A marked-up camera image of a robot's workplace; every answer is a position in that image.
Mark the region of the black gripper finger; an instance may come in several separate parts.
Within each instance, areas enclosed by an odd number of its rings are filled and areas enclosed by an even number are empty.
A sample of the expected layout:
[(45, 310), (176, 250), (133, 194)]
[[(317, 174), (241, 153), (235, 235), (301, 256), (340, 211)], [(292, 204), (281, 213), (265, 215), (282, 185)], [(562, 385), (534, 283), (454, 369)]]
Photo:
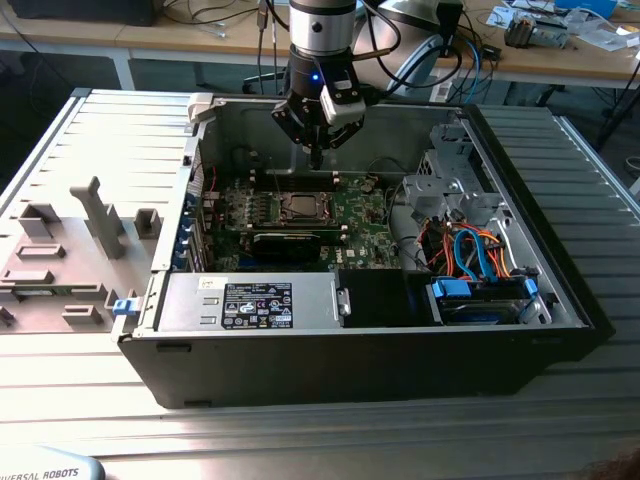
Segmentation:
[(271, 116), (290, 140), (307, 153), (309, 167), (319, 169), (324, 149), (324, 114), (320, 102), (287, 96), (274, 107)]
[(352, 138), (362, 128), (362, 120), (347, 123), (336, 127), (326, 125), (323, 127), (323, 148), (337, 149)]

